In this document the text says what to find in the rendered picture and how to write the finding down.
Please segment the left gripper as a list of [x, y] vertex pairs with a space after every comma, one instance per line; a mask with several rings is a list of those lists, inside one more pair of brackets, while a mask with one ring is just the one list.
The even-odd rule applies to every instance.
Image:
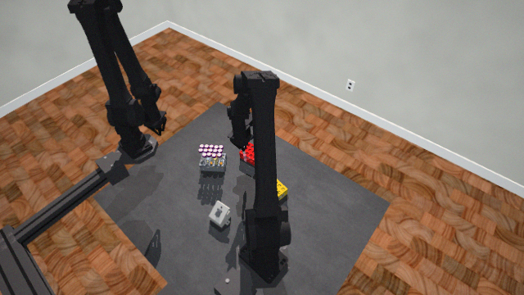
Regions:
[[[159, 111], [157, 107], [155, 111], [152, 111], [151, 113], [150, 112], [146, 112], [146, 113], [148, 114], [151, 122], [144, 121], [143, 125], [147, 127], [148, 129], [154, 131], [157, 135], [161, 136], [161, 131], [165, 130], [165, 123], [167, 121], [166, 116], [165, 116], [166, 111]], [[161, 125], [162, 125], [162, 128], [161, 128]], [[156, 131], [156, 129], [158, 130], [159, 133]]]

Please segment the red tube rack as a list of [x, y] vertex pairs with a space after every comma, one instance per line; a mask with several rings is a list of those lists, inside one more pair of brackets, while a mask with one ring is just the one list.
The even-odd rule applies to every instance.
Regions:
[[[246, 158], [247, 158], [246, 161], [251, 163], [254, 166], [255, 165], [254, 148], [252, 147], [254, 147], [254, 144], [252, 143], [248, 143], [248, 145], [246, 146]], [[242, 150], [239, 152], [239, 154], [240, 154], [240, 158], [244, 160]]]

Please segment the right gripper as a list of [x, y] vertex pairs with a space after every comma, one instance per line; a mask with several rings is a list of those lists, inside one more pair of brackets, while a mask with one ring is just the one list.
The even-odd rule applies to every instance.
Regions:
[[[234, 130], [232, 130], [229, 134], [228, 134], [228, 138], [230, 138], [230, 142], [232, 144], [234, 144], [238, 149], [241, 149], [242, 151], [245, 151], [246, 150], [246, 146], [248, 145], [248, 143], [253, 139], [253, 134], [250, 134], [247, 138], [246, 138], [246, 132], [245, 132], [246, 128], [241, 131], [241, 132], [236, 132]], [[233, 131], [234, 131], [234, 134], [233, 134]], [[239, 145], [239, 146], [238, 146]], [[245, 147], [244, 147], [245, 146]]]

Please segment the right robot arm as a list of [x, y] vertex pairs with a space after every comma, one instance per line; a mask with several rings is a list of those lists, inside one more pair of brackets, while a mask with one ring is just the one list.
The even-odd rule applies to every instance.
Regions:
[[234, 131], [246, 128], [247, 138], [253, 126], [255, 201], [253, 209], [245, 210], [247, 244], [238, 255], [267, 284], [273, 282], [288, 262], [279, 248], [291, 243], [288, 209], [280, 206], [277, 187], [274, 105], [279, 88], [280, 80], [271, 70], [243, 70], [234, 75], [237, 98], [227, 107]]

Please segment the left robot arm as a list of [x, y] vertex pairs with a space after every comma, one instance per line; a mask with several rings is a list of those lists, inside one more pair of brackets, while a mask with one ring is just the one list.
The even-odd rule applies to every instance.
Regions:
[[[120, 0], [70, 0], [67, 6], [84, 29], [109, 94], [105, 104], [107, 120], [121, 137], [120, 147], [136, 159], [153, 149], [138, 126], [142, 126], [144, 120], [151, 122], [146, 112], [156, 110], [161, 89], [148, 78], [129, 42], [118, 17], [123, 8]], [[116, 56], [128, 76], [135, 99], [126, 87]], [[145, 100], [139, 104], [138, 99]]]

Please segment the yellow tube rack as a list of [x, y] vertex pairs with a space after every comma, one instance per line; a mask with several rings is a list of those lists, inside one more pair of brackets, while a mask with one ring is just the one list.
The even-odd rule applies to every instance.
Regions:
[[287, 195], [287, 188], [278, 179], [277, 179], [277, 187], [278, 187], [278, 199], [281, 200], [283, 197]]

